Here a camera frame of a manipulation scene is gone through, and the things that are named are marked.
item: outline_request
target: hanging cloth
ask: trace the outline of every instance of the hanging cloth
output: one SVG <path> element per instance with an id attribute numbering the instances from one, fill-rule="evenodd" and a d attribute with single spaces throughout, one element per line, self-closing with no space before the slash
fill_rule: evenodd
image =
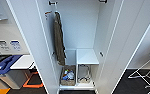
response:
<path id="1" fill-rule="evenodd" d="M 63 44 L 62 24 L 60 21 L 60 14 L 58 12 L 55 12 L 54 39 L 57 61 L 59 61 L 59 65 L 64 66 L 66 55 L 64 53 L 65 47 Z"/>

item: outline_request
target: shelf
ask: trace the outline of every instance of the shelf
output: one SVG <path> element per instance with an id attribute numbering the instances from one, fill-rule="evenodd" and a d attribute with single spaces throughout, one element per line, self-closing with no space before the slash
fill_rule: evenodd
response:
<path id="1" fill-rule="evenodd" d="M 75 86 L 62 86 L 60 85 L 60 89 L 62 90 L 94 90 L 93 81 L 90 83 L 76 83 Z"/>
<path id="2" fill-rule="evenodd" d="M 77 49 L 77 64 L 99 64 L 93 49 Z"/>

